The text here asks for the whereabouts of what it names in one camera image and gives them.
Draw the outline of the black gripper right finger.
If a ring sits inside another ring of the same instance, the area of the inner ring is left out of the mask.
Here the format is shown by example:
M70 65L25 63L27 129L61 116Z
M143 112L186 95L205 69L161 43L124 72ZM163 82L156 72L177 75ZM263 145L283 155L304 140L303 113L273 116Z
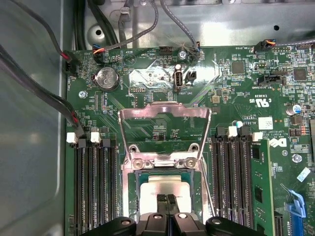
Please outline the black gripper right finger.
M174 222L174 230L179 236L262 236L258 232L226 218L214 216L202 224L192 213L179 211L175 195L168 194L168 210Z

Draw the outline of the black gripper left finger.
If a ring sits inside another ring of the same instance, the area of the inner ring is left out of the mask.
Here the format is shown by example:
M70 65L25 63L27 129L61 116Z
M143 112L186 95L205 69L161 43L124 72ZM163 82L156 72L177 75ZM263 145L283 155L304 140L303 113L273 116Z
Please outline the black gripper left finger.
M168 216L161 212L147 213L139 222L128 217L117 217L83 235L85 236L165 236Z

